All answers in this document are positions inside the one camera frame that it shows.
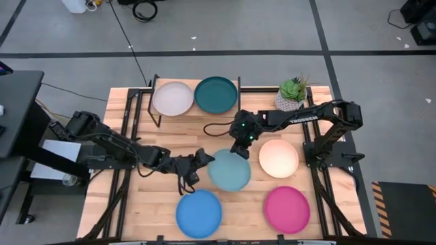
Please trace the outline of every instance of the gray floor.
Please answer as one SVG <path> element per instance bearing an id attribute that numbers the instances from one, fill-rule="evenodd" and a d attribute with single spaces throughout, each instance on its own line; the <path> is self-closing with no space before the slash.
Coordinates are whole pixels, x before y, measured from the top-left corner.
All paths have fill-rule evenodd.
<path id="1" fill-rule="evenodd" d="M 15 10 L 3 0 L 0 32 Z M 388 12 L 405 0 L 317 0 L 331 50 L 419 50 L 409 30 L 387 24 Z M 310 4 L 305 0 L 157 2 L 150 23 L 136 22 L 127 7 L 114 4 L 136 51 L 320 50 Z M 404 25 L 398 13 L 392 21 Z M 128 44 L 104 3 L 96 12 L 69 14 L 59 0 L 27 0 L 1 53 L 128 52 Z M 313 84 L 330 86 L 322 56 L 180 56 L 140 57 L 147 79 L 241 76 L 243 85 L 277 85 L 299 72 Z M 374 180 L 436 185 L 432 146 L 436 132 L 436 56 L 334 56 L 343 98 L 362 106 L 364 127 L 354 133 L 365 153 L 362 172 Z M 133 58 L 4 59 L 14 69 L 40 69 L 44 82 L 84 95 L 106 98 L 110 87 L 143 86 Z M 105 103 L 43 86 L 38 98 L 53 112 L 88 110 L 103 116 Z M 14 224 L 24 195 L 21 186 L 0 226 L 1 244 L 45 244 L 74 238 L 83 197 L 40 197 L 31 225 Z"/>

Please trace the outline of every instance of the magenta plate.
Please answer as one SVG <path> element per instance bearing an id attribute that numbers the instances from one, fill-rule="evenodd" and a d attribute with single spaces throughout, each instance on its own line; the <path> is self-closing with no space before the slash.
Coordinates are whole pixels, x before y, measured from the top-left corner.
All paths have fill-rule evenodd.
<path id="1" fill-rule="evenodd" d="M 286 234 L 303 230 L 311 217 L 306 197 L 290 186 L 272 190 L 265 199 L 264 212 L 270 225 Z"/>

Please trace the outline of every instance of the metal frame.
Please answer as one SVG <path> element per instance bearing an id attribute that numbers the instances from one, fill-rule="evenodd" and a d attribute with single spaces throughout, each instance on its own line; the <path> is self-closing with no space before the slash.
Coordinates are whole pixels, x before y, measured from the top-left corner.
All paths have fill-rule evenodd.
<path id="1" fill-rule="evenodd" d="M 134 96 L 137 96 L 137 102 L 136 102 L 136 110 L 135 110 L 135 116 L 134 116 L 134 124 L 133 124 L 133 128 L 132 128 L 132 132 L 131 132 L 131 138 L 132 139 L 136 139 L 137 137 L 137 132 L 138 132 L 138 126 L 139 126 L 139 117 L 140 117 L 140 113 L 141 113 L 141 105 L 142 105 L 142 96 L 143 94 L 151 94 L 150 96 L 150 101 L 153 98 L 153 93 L 154 93 L 154 86 L 155 86 L 155 82 L 156 79 L 158 79 L 159 76 L 155 75 L 153 81 L 150 81 L 150 85 L 153 85 L 151 88 L 130 88 L 129 92 L 127 93 L 128 97 L 127 97 L 127 103 L 126 103 L 126 107 L 125 107 L 125 113 L 124 113 L 124 118 L 123 118 L 123 126 L 121 128 L 121 133 L 124 133 L 127 131 L 127 122 L 129 120 L 129 111 L 131 108 L 131 101 L 133 99 Z M 238 77 L 238 109 L 240 110 L 241 107 L 241 93 L 276 93 L 279 91 L 279 87 L 240 87 L 240 77 Z M 309 105 L 313 105 L 313 98 L 311 96 L 311 89 L 308 90 L 308 101 L 309 101 Z M 149 106 L 147 108 L 147 112 L 151 115 L 150 113 L 150 102 L 149 102 Z M 155 122 L 155 124 L 158 126 L 160 126 L 160 122 L 161 119 L 159 117 L 158 121 L 155 120 L 155 118 L 153 118 L 153 121 Z M 316 135 L 320 135 L 320 129 L 319 129 L 319 125 L 317 122 L 313 123 L 314 129 L 315 129 L 315 134 Z M 302 124 L 303 127 L 303 132 L 305 134 L 305 141 L 306 142 L 310 142 L 311 141 L 311 136 L 309 133 L 309 127 L 307 123 L 303 123 Z M 329 195 L 334 199 L 333 197 L 333 193 L 332 193 L 332 185 L 331 185 L 331 181 L 330 181 L 330 175 L 328 173 L 328 171 L 326 171 L 327 169 L 325 169 L 323 171 L 323 175 L 324 175 L 324 181 L 325 181 L 325 185 L 326 185 L 326 189 L 329 193 Z M 315 174 L 318 174 L 318 171 L 314 168 L 311 168 L 311 174 L 312 177 Z M 131 170 L 128 169 L 125 171 L 125 178 L 130 178 L 131 175 Z M 118 181 L 114 181 L 112 179 L 112 186 L 111 186 L 111 192 L 110 192 L 110 196 L 114 195 L 114 191 L 112 192 L 112 190 L 116 190 L 116 185 L 117 185 Z M 323 237 L 327 237 L 329 236 L 329 232 L 328 232 L 328 227 L 327 227 L 327 222 L 326 222 L 326 213 L 324 210 L 324 204 L 323 204 L 323 199 L 321 197 L 321 195 L 316 191 L 315 187 L 315 198 L 316 198 L 316 203 L 317 203 L 317 210 L 318 210 L 318 215 L 320 218 L 320 225 L 321 225 L 321 230 L 322 230 L 322 234 Z M 124 223 L 124 217 L 125 217 L 125 208 L 126 208 L 126 203 L 127 203 L 127 193 L 125 194 L 125 196 L 122 198 L 121 201 L 121 206 L 120 206 L 120 210 L 119 210 L 119 219 L 118 219 L 118 223 L 116 225 L 116 238 L 121 239 L 122 236 L 122 232 L 123 232 L 123 223 Z M 341 235 L 341 227 L 339 225 L 339 222 L 337 221 L 336 217 L 334 217 L 332 215 L 332 217 L 334 218 L 334 222 L 337 222 L 336 225 L 334 225 L 334 230 L 336 235 Z M 110 223 L 109 225 L 107 225 L 107 228 L 105 227 L 104 231 L 107 231 L 106 233 L 104 233 L 103 238 L 107 238 L 108 236 L 108 230 L 110 229 Z M 283 244 L 297 244 L 297 240 L 284 240 L 283 236 L 278 235 L 278 239 L 279 239 L 279 244 L 283 245 Z M 147 244 L 150 243 L 157 243 L 159 244 L 159 242 L 157 241 L 146 241 Z M 183 241 L 183 242 L 188 242 L 188 243 L 193 243 L 193 244 L 202 244 L 206 241 Z M 224 244 L 238 244 L 238 243 L 259 243 L 261 242 L 262 244 L 277 244 L 277 240 L 260 240 L 260 241 L 225 241 L 225 242 L 217 242 L 218 244 L 223 243 Z M 178 243 L 177 241 L 171 241 L 168 242 L 166 241 L 167 244 L 171 244 L 171 243 Z"/>
<path id="2" fill-rule="evenodd" d="M 153 120 L 153 122 L 155 123 L 156 127 L 160 127 L 161 126 L 161 121 L 162 121 L 162 115 L 159 115 L 159 117 L 156 119 L 155 116 L 153 115 L 153 113 L 151 113 L 150 109 L 151 109 L 151 104 L 152 104 L 152 100 L 153 100 L 153 95 L 155 94 L 155 89 L 156 89 L 156 83 L 157 83 L 157 79 L 159 79 L 160 77 L 155 74 L 155 76 L 153 77 L 153 81 L 149 82 L 149 86 L 151 87 L 151 91 L 150 91 L 150 100 L 149 100 L 149 105 L 147 107 L 147 112 L 149 113 L 151 119 Z M 240 110 L 240 77 L 238 77 L 238 111 Z M 144 93 L 143 89 L 139 89 L 139 93 Z"/>

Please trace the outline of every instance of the teal plate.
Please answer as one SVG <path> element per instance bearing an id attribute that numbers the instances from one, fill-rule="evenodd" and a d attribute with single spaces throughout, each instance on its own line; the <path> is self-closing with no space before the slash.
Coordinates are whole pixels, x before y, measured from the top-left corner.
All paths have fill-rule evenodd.
<path id="1" fill-rule="evenodd" d="M 227 78 L 210 77 L 197 85 L 194 99 L 205 112 L 224 113 L 232 109 L 236 103 L 238 90 Z"/>

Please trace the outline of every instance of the butcher block tabletop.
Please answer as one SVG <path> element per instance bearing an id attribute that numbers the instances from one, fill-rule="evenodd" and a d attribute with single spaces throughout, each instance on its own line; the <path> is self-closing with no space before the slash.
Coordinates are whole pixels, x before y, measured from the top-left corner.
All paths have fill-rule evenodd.
<path id="1" fill-rule="evenodd" d="M 328 86 L 312 86 L 315 104 L 332 100 Z M 123 114 L 127 101 L 129 88 L 112 88 L 103 123 L 113 130 L 120 132 Z M 241 93 L 241 109 L 257 113 L 258 110 L 276 110 L 274 105 L 276 93 Z M 126 135 L 131 135 L 133 126 L 136 99 L 132 101 L 130 119 Z M 147 112 L 150 94 L 142 97 L 140 120 L 138 124 L 139 144 L 156 145 L 171 150 L 172 157 L 194 154 L 199 148 L 204 148 L 206 153 L 213 155 L 220 149 L 231 148 L 234 139 L 229 135 L 209 137 L 204 134 L 203 126 L 208 123 L 228 123 L 232 115 L 224 116 L 187 112 L 181 116 L 162 116 L 161 126 L 157 128 Z M 321 134 L 327 132 L 331 123 L 319 121 Z M 315 135 L 312 124 L 309 123 L 311 139 Z M 208 132 L 213 134 L 223 133 L 229 126 L 209 127 Z M 269 176 L 260 166 L 258 154 L 261 146 L 268 140 L 283 139 L 297 150 L 300 163 L 295 174 L 288 178 L 274 178 Z M 207 167 L 198 170 L 200 182 L 196 189 L 212 191 L 220 200 L 223 207 L 223 219 L 218 230 L 207 240 L 275 240 L 278 231 L 275 231 L 264 217 L 264 200 L 269 191 L 278 186 L 292 186 L 307 198 L 311 217 L 309 224 L 299 233 L 285 235 L 285 239 L 322 239 L 320 220 L 317 212 L 315 191 L 313 188 L 310 169 L 305 164 L 302 143 L 305 137 L 302 125 L 292 125 L 276 133 L 263 133 L 258 141 L 254 141 L 249 148 L 251 165 L 251 179 L 245 188 L 239 192 L 226 192 L 216 187 L 207 174 Z M 143 167 L 140 171 L 145 174 L 150 172 Z M 108 205 L 110 185 L 113 170 L 105 170 L 96 176 L 90 183 L 84 203 L 82 218 L 78 229 L 78 238 L 87 234 L 98 221 Z M 337 205 L 348 220 L 362 233 L 365 226 L 362 211 L 356 194 L 354 180 L 340 169 L 330 168 L 330 177 Z M 119 184 L 123 179 L 121 170 Z M 131 173 L 127 207 L 123 225 L 123 241 L 156 240 L 158 235 L 163 235 L 164 240 L 192 240 L 178 228 L 176 223 L 176 207 L 181 196 L 177 189 L 177 176 L 174 174 L 154 173 L 148 178 L 141 178 L 136 171 Z M 330 234 L 333 234 L 332 219 L 328 206 L 326 219 Z M 112 216 L 110 236 L 115 235 L 118 208 Z"/>

